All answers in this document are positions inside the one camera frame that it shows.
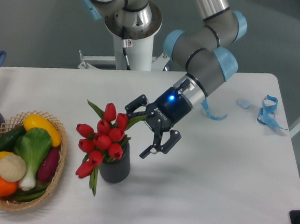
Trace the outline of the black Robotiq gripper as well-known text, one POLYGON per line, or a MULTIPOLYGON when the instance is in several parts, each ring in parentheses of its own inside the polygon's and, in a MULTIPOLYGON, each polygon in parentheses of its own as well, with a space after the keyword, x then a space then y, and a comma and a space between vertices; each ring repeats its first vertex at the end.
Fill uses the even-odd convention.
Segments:
POLYGON ((192 110, 184 90, 184 87, 170 87, 152 103, 141 94, 125 106, 130 119, 145 116, 144 122, 154 133, 153 143, 140 153, 140 158, 158 152, 167 154, 181 139, 180 132, 173 127, 192 110))

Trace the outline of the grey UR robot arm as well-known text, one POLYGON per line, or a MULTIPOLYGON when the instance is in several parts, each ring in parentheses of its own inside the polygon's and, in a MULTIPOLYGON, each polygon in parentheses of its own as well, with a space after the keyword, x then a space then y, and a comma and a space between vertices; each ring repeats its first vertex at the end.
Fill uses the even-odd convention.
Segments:
MULTIPOLYGON (((164 41, 164 54, 185 70, 185 75, 153 103, 144 95, 126 105, 130 118, 145 116, 153 131, 153 143, 141 158, 168 153, 181 135, 173 126, 197 103, 226 82, 238 69, 227 46, 240 39, 247 21, 232 11, 227 0, 195 0, 203 27, 194 34, 172 31, 164 41)), ((150 70, 154 35, 162 25, 162 15, 150 0, 81 0, 94 20, 103 19, 112 33, 115 66, 119 70, 150 70)))

